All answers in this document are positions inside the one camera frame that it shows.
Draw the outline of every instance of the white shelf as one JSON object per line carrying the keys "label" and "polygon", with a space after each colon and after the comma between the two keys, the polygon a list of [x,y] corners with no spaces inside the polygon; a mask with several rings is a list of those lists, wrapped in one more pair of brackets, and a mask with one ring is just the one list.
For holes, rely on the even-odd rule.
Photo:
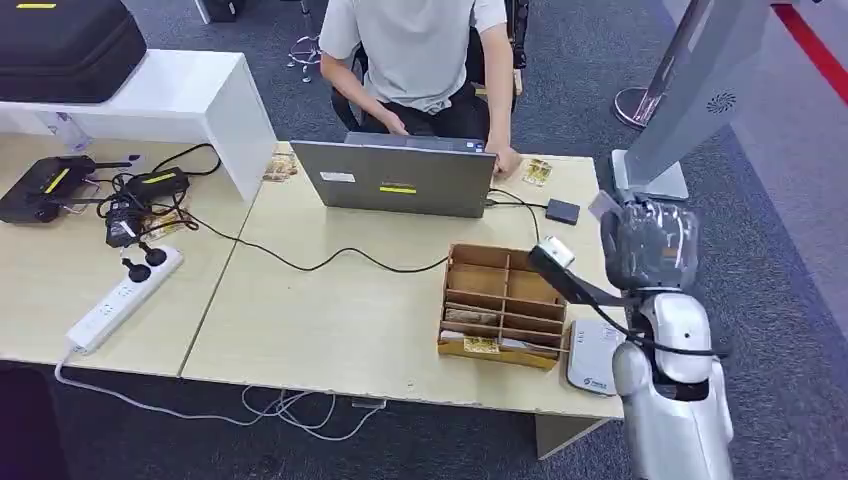
{"label": "white shelf", "polygon": [[148,50],[115,95],[95,104],[0,102],[0,110],[122,116],[202,115],[241,53]]}
{"label": "white shelf", "polygon": [[68,113],[92,138],[211,143],[246,201],[277,143],[242,53],[148,50],[103,103],[0,102],[0,132],[50,135],[40,112]]}

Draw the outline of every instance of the gray carpet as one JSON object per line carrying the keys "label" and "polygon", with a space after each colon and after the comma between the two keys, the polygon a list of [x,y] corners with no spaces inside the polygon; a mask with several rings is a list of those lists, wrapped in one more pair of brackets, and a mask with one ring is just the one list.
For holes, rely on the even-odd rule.
{"label": "gray carpet", "polygon": [[[520,150],[593,156],[609,185],[608,152],[634,138],[609,114],[609,102],[621,87],[650,78],[670,38],[658,1],[533,1],[526,93],[514,121]],[[203,26],[188,0],[127,3],[151,47],[244,51],[279,138],[343,135],[326,85],[304,85],[299,71],[284,67],[284,52],[301,34],[296,4],[251,2],[238,23]],[[703,223],[694,294],[716,342],[734,352],[724,364],[737,478],[848,478],[848,345],[732,132],[722,130],[683,164],[690,206]],[[243,415],[232,386],[72,374],[183,411]],[[332,444],[271,421],[186,422],[59,387],[54,398],[72,478],[80,480],[630,475],[618,423],[536,462],[532,417],[514,413],[391,403],[355,438]],[[312,401],[304,417],[324,401]],[[341,410],[330,430],[361,415]]]}

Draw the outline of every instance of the black plug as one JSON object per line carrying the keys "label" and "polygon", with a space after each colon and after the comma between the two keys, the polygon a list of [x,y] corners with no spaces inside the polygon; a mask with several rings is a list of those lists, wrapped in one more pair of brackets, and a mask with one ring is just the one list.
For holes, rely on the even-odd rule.
{"label": "black plug", "polygon": [[141,283],[150,278],[150,267],[147,265],[136,265],[129,258],[121,260],[121,264],[130,270],[130,280]]}
{"label": "black plug", "polygon": [[161,248],[150,248],[144,242],[138,242],[138,246],[144,250],[144,261],[151,267],[158,267],[165,263],[165,260],[168,259],[168,254],[166,254],[165,250],[162,250]]}

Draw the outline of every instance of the desk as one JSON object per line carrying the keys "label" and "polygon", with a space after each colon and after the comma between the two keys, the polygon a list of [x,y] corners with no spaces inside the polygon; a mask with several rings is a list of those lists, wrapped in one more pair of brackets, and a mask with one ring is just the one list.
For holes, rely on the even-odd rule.
{"label": "desk", "polygon": [[[537,213],[542,235],[556,235],[574,250],[573,270],[582,278],[615,292],[604,273],[598,222],[586,209],[598,192],[592,160],[538,158],[554,165],[544,189],[521,181],[521,173],[498,186],[527,202],[554,196],[580,204],[575,227]],[[285,183],[262,185],[241,238],[301,265],[355,246],[407,268],[445,256],[451,243],[522,249],[535,243],[532,219],[522,207],[499,207],[482,219],[326,208],[302,172]],[[395,274],[357,255],[302,273],[238,245],[181,375],[533,413],[542,458],[622,416],[617,397],[571,387],[559,366],[545,372],[439,356],[443,278],[443,266]],[[609,313],[624,321],[621,309]],[[566,323],[579,316],[602,321],[588,307],[569,306]]]}
{"label": "desk", "polygon": [[[97,161],[145,156],[145,170],[190,145],[97,141]],[[52,137],[0,135],[0,191],[5,193],[35,160],[64,148]],[[206,170],[216,161],[200,149],[174,162]],[[103,170],[99,178],[111,178]],[[249,205],[222,168],[192,178],[188,208],[227,233],[237,233]],[[98,196],[111,193],[108,186]],[[67,349],[65,332],[126,274],[120,251],[105,243],[104,221],[95,206],[82,215],[64,215],[49,224],[0,223],[0,359],[56,363]],[[232,253],[233,243],[201,228],[162,239],[185,253],[185,262],[99,350],[74,357],[74,365],[176,376]],[[128,249],[134,260],[143,255]]]}

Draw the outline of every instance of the white cable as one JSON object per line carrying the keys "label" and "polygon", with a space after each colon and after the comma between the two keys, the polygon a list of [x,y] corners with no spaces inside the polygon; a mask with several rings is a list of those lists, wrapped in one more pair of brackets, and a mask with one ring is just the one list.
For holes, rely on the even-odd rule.
{"label": "white cable", "polygon": [[244,407],[248,411],[250,411],[251,413],[256,415],[256,418],[254,418],[253,420],[242,421],[242,420],[237,420],[237,419],[234,419],[234,418],[224,417],[224,416],[221,416],[221,415],[186,415],[184,413],[176,412],[174,410],[169,410],[167,408],[155,407],[153,405],[147,405],[147,404],[141,403],[137,400],[133,400],[132,398],[130,398],[130,397],[128,397],[128,396],[126,396],[122,393],[114,392],[114,391],[106,389],[106,388],[98,387],[98,386],[95,386],[95,385],[89,385],[87,383],[82,383],[82,382],[78,382],[78,381],[75,381],[75,380],[69,380],[69,379],[63,377],[62,376],[62,367],[65,366],[65,364],[68,362],[68,360],[70,360],[70,358],[73,354],[74,354],[73,349],[68,350],[68,352],[65,354],[64,358],[62,358],[62,360],[59,363],[56,364],[56,368],[53,370],[53,376],[56,378],[57,382],[64,384],[64,385],[71,386],[71,387],[81,388],[83,390],[90,390],[92,392],[105,393],[106,395],[111,395],[111,396],[113,396],[117,399],[123,400],[124,402],[127,402],[130,405],[141,408],[143,410],[148,410],[148,411],[151,411],[151,412],[165,413],[167,415],[171,415],[171,416],[174,416],[174,417],[177,417],[177,418],[182,418],[183,420],[223,420],[225,422],[228,422],[228,423],[231,423],[233,425],[240,426],[240,427],[249,427],[249,426],[255,424],[256,422],[258,422],[259,420],[261,420],[264,417],[278,417],[279,419],[283,420],[284,422],[288,423],[289,425],[298,427],[301,430],[303,430],[304,432],[312,435],[313,437],[320,438],[322,440],[327,440],[327,441],[330,441],[330,442],[340,442],[340,441],[343,441],[343,440],[347,440],[348,438],[356,435],[356,433],[359,432],[359,429],[362,428],[362,425],[365,424],[365,421],[368,420],[368,417],[370,417],[371,415],[374,415],[375,413],[377,413],[378,410],[380,410],[379,408],[374,408],[370,412],[365,414],[365,416],[363,416],[362,419],[359,421],[359,424],[356,426],[356,428],[354,428],[353,431],[351,431],[347,435],[344,435],[342,437],[326,437],[326,436],[321,435],[319,433],[313,432],[313,430],[317,430],[317,429],[322,428],[324,425],[327,424],[327,422],[330,421],[330,417],[332,417],[333,411],[336,408],[336,396],[335,395],[332,396],[332,403],[330,404],[330,409],[327,412],[327,415],[324,417],[324,420],[321,423],[319,423],[317,425],[304,425],[294,415],[289,413],[288,409],[289,409],[289,407],[294,405],[294,403],[297,402],[298,400],[300,400],[301,398],[303,398],[307,395],[311,395],[314,392],[303,392],[303,393],[299,393],[299,394],[294,395],[294,396],[289,397],[289,398],[284,398],[285,390],[281,390],[280,396],[277,397],[271,403],[269,403],[268,406],[265,407],[264,410],[256,410],[247,403],[247,398],[246,398],[247,391],[250,390],[251,388],[253,388],[252,385],[248,385],[241,392],[241,403],[242,403],[242,405],[244,405]]}
{"label": "white cable", "polygon": [[[246,409],[250,410],[253,413],[262,414],[262,412],[254,409],[253,407],[251,407],[247,403],[247,399],[245,398],[245,394],[247,393],[247,391],[250,388],[252,388],[252,387],[248,386],[247,388],[245,388],[242,391],[242,398],[241,398],[242,405],[244,405],[244,407]],[[274,413],[265,413],[264,415],[265,416],[277,416],[277,417],[280,418],[280,420],[288,423],[289,425],[300,428],[301,430],[312,435],[315,438],[320,438],[321,440],[326,440],[328,442],[341,442],[341,441],[347,440],[348,438],[351,438],[352,436],[356,435],[359,432],[359,430],[362,428],[362,426],[365,425],[365,421],[368,420],[368,417],[370,417],[371,415],[374,415],[375,413],[377,413],[377,411],[382,409],[382,408],[371,409],[371,411],[366,413],[362,417],[362,419],[359,420],[359,424],[357,424],[356,427],[350,433],[348,433],[347,435],[343,435],[341,437],[327,437],[325,435],[321,435],[320,433],[314,432],[313,430],[317,430],[317,429],[323,427],[330,420],[330,417],[333,415],[333,410],[335,409],[335,406],[336,406],[336,396],[335,395],[333,395],[333,402],[330,405],[330,410],[327,412],[327,416],[324,417],[324,421],[319,423],[318,425],[304,425],[291,412],[288,411],[288,407],[290,407],[292,404],[294,404],[294,402],[305,397],[306,395],[311,395],[312,393],[314,393],[314,392],[303,392],[303,393],[299,393],[299,394],[297,394],[293,397],[287,398],[285,400],[278,399],[275,402],[277,404],[276,411]]]}
{"label": "white cable", "polygon": [[240,427],[248,427],[250,425],[255,424],[259,420],[261,420],[262,417],[264,416],[263,414],[265,412],[267,412],[268,410],[270,410],[271,407],[273,407],[277,403],[277,400],[274,400],[273,402],[271,402],[271,404],[269,404],[265,408],[265,412],[263,412],[263,414],[257,415],[256,418],[254,418],[253,420],[250,420],[250,421],[236,420],[236,419],[233,419],[233,418],[223,417],[223,416],[220,416],[220,415],[186,415],[184,413],[175,412],[175,411],[169,410],[167,408],[154,407],[152,405],[147,405],[147,404],[141,403],[139,401],[133,400],[132,398],[130,398],[130,397],[128,397],[128,396],[126,396],[122,393],[113,392],[112,390],[97,387],[97,386],[94,386],[94,385],[89,385],[87,383],[77,382],[75,380],[68,380],[67,378],[62,376],[62,367],[71,358],[71,355],[73,355],[73,351],[70,351],[67,355],[65,355],[65,358],[63,358],[62,361],[57,363],[56,369],[53,370],[53,376],[56,377],[56,381],[58,381],[59,383],[63,383],[65,385],[70,385],[72,387],[82,388],[84,390],[91,390],[92,392],[105,393],[106,395],[111,395],[115,398],[121,399],[121,400],[129,403],[130,405],[135,406],[135,407],[138,407],[138,408],[141,408],[141,409],[144,409],[144,410],[150,410],[152,412],[165,413],[165,414],[168,414],[168,415],[172,415],[174,417],[182,418],[184,420],[223,420],[225,422],[229,422],[229,423],[232,423],[233,425],[238,425]]}
{"label": "white cable", "polygon": [[[379,410],[381,410],[381,409],[380,409],[380,408],[372,408],[370,412],[366,413],[366,414],[365,414],[365,416],[364,416],[364,417],[362,417],[362,420],[360,420],[360,421],[359,421],[359,424],[356,426],[356,428],[354,428],[354,429],[353,429],[350,433],[348,433],[347,435],[342,436],[342,437],[325,437],[324,435],[321,435],[320,433],[313,432],[313,431],[312,431],[312,430],[310,430],[309,428],[307,428],[307,427],[305,427],[305,426],[303,426],[303,425],[301,425],[301,424],[299,424],[299,423],[296,423],[296,421],[289,420],[288,418],[285,418],[285,417],[283,417],[282,415],[280,415],[280,419],[281,419],[282,421],[284,421],[284,422],[288,423],[289,425],[293,425],[293,426],[295,426],[295,427],[299,427],[299,428],[300,428],[300,429],[302,429],[304,432],[306,432],[306,433],[308,433],[308,434],[312,435],[312,436],[313,436],[313,437],[315,437],[315,438],[320,438],[321,440],[327,440],[328,442],[341,442],[341,441],[347,440],[348,438],[350,438],[350,437],[352,437],[352,436],[356,435],[356,434],[359,432],[359,429],[360,429],[360,428],[362,428],[362,425],[365,425],[365,421],[366,421],[366,420],[368,420],[368,417],[370,417],[371,415],[374,415],[374,414],[375,414],[375,413],[377,413]],[[289,412],[287,412],[287,411],[284,411],[283,413],[285,413],[286,415],[290,416],[291,418],[294,418],[294,417],[293,417],[293,416],[292,416]]]}

